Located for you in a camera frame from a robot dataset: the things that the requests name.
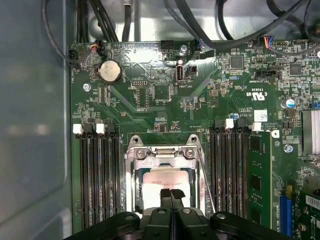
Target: screw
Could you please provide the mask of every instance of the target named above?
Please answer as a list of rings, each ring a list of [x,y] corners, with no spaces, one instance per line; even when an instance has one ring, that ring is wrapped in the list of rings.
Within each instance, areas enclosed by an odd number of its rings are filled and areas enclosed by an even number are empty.
[[[227,218],[226,215],[223,215],[223,214],[221,214],[221,213],[217,214],[216,217],[217,217],[218,219],[226,219],[226,218]]]
[[[188,51],[188,47],[186,45],[181,45],[179,51],[182,54],[186,54]]]
[[[285,151],[287,154],[292,153],[292,152],[294,151],[294,147],[291,146],[291,145],[289,145],[289,144],[286,144],[286,145],[284,146],[284,151]]]
[[[182,210],[182,212],[183,212],[184,214],[189,214],[189,213],[191,213],[191,210],[188,209],[188,208],[185,208],[185,209]]]
[[[144,158],[146,156],[145,151],[139,150],[136,152],[138,158]]]
[[[185,154],[187,157],[192,158],[194,156],[194,151],[192,149],[188,149]]]
[[[89,83],[83,84],[83,90],[89,92],[91,90],[91,85]]]
[[[125,217],[125,220],[132,220],[132,219],[134,219],[133,216],[126,216],[126,217]]]

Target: blue pcie slot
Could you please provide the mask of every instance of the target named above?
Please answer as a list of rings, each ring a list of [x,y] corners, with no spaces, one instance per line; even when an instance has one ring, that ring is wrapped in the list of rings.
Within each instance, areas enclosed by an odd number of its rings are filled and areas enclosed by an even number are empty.
[[[292,200],[287,196],[280,197],[280,232],[292,236]]]

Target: white label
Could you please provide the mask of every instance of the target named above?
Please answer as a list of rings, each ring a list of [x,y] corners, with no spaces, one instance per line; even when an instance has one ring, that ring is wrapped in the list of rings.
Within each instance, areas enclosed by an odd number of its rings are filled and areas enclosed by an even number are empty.
[[[255,122],[268,122],[268,111],[267,110],[254,110],[254,121]]]
[[[311,196],[305,196],[305,203],[320,210],[320,200],[317,200]]]

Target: motherboard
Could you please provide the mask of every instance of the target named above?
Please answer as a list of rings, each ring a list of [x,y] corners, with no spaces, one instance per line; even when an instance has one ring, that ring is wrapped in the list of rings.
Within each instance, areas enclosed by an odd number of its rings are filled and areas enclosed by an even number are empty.
[[[320,238],[320,53],[307,40],[228,50],[197,41],[76,43],[73,230],[160,206],[227,211]]]

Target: black cable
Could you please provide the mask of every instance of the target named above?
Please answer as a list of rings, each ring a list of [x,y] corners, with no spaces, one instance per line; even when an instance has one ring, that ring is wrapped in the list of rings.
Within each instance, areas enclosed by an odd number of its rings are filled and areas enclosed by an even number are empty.
[[[88,4],[86,0],[81,2],[81,33],[84,43],[89,42],[89,26],[88,26]]]
[[[277,17],[281,17],[286,11],[282,10],[276,3],[275,0],[266,0],[266,4],[268,6],[268,8],[270,9],[270,11],[276,15]],[[297,17],[290,15],[286,21],[294,24],[295,26],[297,26],[301,32],[301,37],[302,38],[306,38],[306,33],[304,31],[304,23]]]
[[[131,6],[125,5],[124,6],[124,26],[123,26],[123,32],[122,32],[122,42],[129,41],[130,27],[131,27]]]
[[[84,55],[79,59],[79,60],[74,60],[71,59],[70,57],[66,56],[58,47],[52,32],[50,30],[49,27],[49,23],[48,23],[48,15],[47,15],[47,6],[48,6],[48,1],[49,0],[42,0],[42,8],[41,8],[41,18],[44,24],[44,28],[45,28],[45,32],[46,35],[50,41],[50,44],[52,45],[52,47],[54,48],[54,50],[56,51],[56,53],[62,57],[64,60],[66,60],[67,62],[71,63],[71,64],[79,64],[81,62],[83,62],[84,60],[87,59],[87,57],[89,56],[89,54],[91,53],[91,49],[89,49],[87,52],[84,53]]]
[[[226,23],[225,23],[225,19],[224,19],[224,5],[228,0],[218,0],[218,23],[219,23],[219,27],[221,29],[221,32],[223,33],[224,37],[227,40],[234,40],[234,38],[231,36],[231,34],[229,33],[227,27],[226,27]]]
[[[185,21],[183,21],[179,15],[176,13],[176,11],[172,8],[172,6],[169,4],[168,0],[163,0],[164,6],[166,10],[169,12],[169,14],[173,17],[173,19],[180,24],[182,27],[184,27],[185,30],[187,30],[196,40],[199,40],[199,36],[189,27],[188,24],[186,24]]]
[[[108,28],[107,28],[102,16],[100,15],[99,9],[96,6],[95,1],[94,0],[89,0],[89,3],[91,4],[91,7],[92,7],[92,9],[94,11],[96,19],[98,20],[99,26],[100,26],[100,28],[102,30],[102,33],[103,33],[103,36],[104,36],[105,40],[107,42],[112,42],[111,38],[109,36]]]
[[[312,34],[308,30],[308,21],[309,21],[310,7],[311,7],[311,4],[312,4],[312,1],[313,0],[309,0],[308,4],[306,5],[305,12],[304,12],[304,18],[303,18],[303,21],[304,21],[303,27],[304,27],[304,31],[305,31],[305,34],[308,37],[308,39],[310,39],[310,40],[312,40],[312,41],[314,41],[316,43],[319,43],[320,42],[320,38],[312,36]]]
[[[263,27],[262,29],[248,35],[245,37],[242,37],[237,40],[227,41],[223,43],[216,43],[212,42],[210,38],[206,35],[206,33],[203,31],[197,20],[195,19],[195,16],[192,14],[189,6],[187,5],[185,0],[175,0],[175,3],[177,7],[179,8],[182,16],[184,17],[185,21],[189,24],[189,26],[196,32],[196,34],[203,40],[203,42],[212,49],[232,49],[235,48],[238,45],[244,44],[246,42],[249,42],[261,35],[264,35],[271,30],[273,30],[275,27],[279,26],[284,20],[287,19],[288,16],[290,16],[292,13],[294,13],[297,9],[302,7],[303,4],[305,4],[307,0],[299,0],[296,2],[287,12],[285,12],[282,16],[280,16],[278,19],[274,20],[269,25]]]
[[[312,1],[313,0],[309,0],[307,6],[305,8],[304,20],[303,20],[303,30],[304,30],[305,34],[307,35],[307,37],[310,40],[312,40],[314,42],[317,42],[318,44],[316,44],[315,46],[313,46],[313,47],[311,47],[311,48],[309,48],[307,50],[304,50],[304,51],[301,51],[301,52],[297,52],[297,53],[283,52],[281,50],[274,49],[273,47],[269,47],[269,50],[271,52],[279,54],[279,55],[282,55],[282,56],[286,56],[286,57],[292,57],[292,56],[305,55],[305,54],[312,53],[313,51],[320,49],[320,43],[319,43],[320,39],[317,38],[317,37],[312,36],[308,31],[308,20],[309,20],[310,6],[311,6]]]
[[[76,5],[76,42],[82,43],[82,26],[81,26],[81,17],[82,17],[82,1],[78,0]]]
[[[114,26],[112,25],[111,19],[107,13],[105,7],[102,5],[100,0],[95,0],[94,2],[96,4],[96,6],[98,7],[99,12],[101,14],[101,17],[107,26],[107,29],[110,33],[111,39],[113,40],[113,42],[119,42],[116,31],[114,29]]]

